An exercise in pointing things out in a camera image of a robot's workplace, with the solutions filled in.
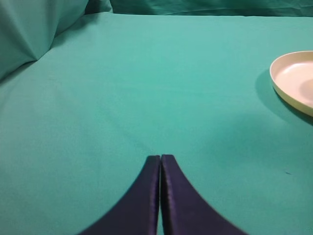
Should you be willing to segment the left gripper dark blue left finger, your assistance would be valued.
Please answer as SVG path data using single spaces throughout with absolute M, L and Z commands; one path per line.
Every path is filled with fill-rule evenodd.
M 122 198 L 82 235 L 156 235 L 159 213 L 160 156 L 146 158 Z

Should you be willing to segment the left gripper dark blue right finger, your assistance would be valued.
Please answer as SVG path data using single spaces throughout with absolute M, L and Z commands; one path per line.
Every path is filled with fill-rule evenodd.
M 160 205 L 165 235 L 245 234 L 200 196 L 173 155 L 161 156 L 160 170 Z

